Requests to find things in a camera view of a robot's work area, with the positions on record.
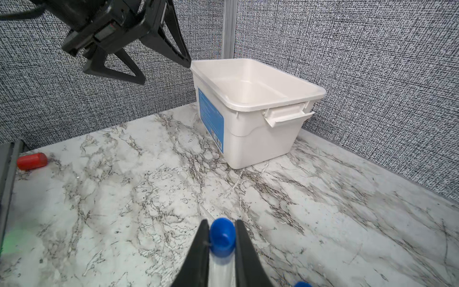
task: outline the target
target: blue object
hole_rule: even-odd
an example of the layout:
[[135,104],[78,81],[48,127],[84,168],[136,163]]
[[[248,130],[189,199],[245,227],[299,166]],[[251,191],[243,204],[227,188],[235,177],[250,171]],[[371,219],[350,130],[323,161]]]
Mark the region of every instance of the blue object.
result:
[[217,257],[227,257],[236,246],[236,228],[227,218],[218,218],[210,226],[210,250]]
[[295,287],[312,287],[310,284],[307,284],[306,282],[298,282],[295,284]]
[[207,99],[206,95],[199,91],[199,111],[201,121],[206,126],[208,132],[217,144],[221,152],[223,152],[223,134],[225,130],[225,119],[216,107]]

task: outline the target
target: white marble table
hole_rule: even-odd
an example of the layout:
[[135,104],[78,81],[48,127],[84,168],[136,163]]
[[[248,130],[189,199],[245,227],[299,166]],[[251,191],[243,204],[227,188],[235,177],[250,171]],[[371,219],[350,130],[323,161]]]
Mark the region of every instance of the white marble table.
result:
[[168,286],[202,219],[242,218],[276,286],[459,286],[459,208],[302,130],[232,170],[194,104],[45,146],[0,286]]

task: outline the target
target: white handle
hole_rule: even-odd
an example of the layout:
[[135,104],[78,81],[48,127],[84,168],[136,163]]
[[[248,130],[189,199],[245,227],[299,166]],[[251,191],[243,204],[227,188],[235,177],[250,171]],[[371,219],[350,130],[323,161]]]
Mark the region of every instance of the white handle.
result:
[[302,120],[305,121],[308,118],[312,117],[314,112],[310,113],[304,113],[303,110],[301,110],[298,113],[286,115],[286,116],[280,116],[280,117],[272,117],[272,116],[265,116],[264,119],[268,122],[268,124],[273,128],[275,126],[278,126],[280,124],[285,124],[288,121],[292,120]]

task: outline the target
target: gray fabric wall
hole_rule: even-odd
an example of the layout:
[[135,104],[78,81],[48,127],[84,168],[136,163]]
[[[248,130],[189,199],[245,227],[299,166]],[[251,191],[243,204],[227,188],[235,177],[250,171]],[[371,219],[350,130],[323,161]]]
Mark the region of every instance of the gray fabric wall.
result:
[[324,87],[304,128],[459,201],[458,9],[240,0],[235,57]]
[[[174,5],[191,58],[220,58],[223,1]],[[0,12],[27,7],[26,0],[1,1]],[[48,12],[0,22],[0,143],[19,138],[37,148],[196,100],[191,71],[139,41],[126,51],[144,72],[144,86],[84,74],[85,59],[61,50],[67,32]]]

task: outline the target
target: black cable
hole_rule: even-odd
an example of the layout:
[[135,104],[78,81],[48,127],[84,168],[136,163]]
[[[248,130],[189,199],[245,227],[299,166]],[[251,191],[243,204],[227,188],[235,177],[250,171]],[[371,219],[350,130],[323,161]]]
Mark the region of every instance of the black cable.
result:
[[24,19],[33,19],[40,17],[46,10],[44,4],[40,4],[33,9],[28,11],[10,13],[10,14],[0,14],[0,21],[8,20],[24,20]]

